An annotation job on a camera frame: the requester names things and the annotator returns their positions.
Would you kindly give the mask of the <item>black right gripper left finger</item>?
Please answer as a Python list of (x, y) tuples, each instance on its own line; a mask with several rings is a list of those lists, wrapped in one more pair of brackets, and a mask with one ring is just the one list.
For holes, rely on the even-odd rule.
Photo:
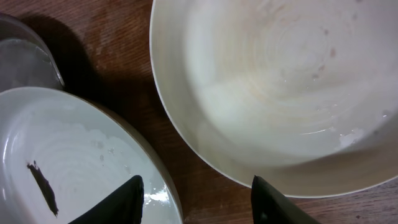
[(143, 203), (144, 183), (135, 175), (70, 224), (141, 224)]

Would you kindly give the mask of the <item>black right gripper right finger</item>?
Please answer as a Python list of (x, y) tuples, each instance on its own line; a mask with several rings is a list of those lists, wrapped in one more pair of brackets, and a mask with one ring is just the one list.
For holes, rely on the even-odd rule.
[(254, 224), (320, 224), (257, 175), (252, 181), (251, 205)]

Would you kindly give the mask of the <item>light blue plate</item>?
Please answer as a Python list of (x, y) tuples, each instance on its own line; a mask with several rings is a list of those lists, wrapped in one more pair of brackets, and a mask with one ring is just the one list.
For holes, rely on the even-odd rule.
[(142, 223), (181, 223), (171, 176), (125, 120), (63, 91), (1, 93), (2, 223), (70, 223), (135, 175)]

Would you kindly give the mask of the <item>cream white plate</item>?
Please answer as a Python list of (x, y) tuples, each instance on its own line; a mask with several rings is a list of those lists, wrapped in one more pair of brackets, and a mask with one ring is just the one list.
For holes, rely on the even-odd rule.
[(282, 194), (350, 194), (397, 177), (396, 0), (156, 0), (163, 107), (207, 164)]

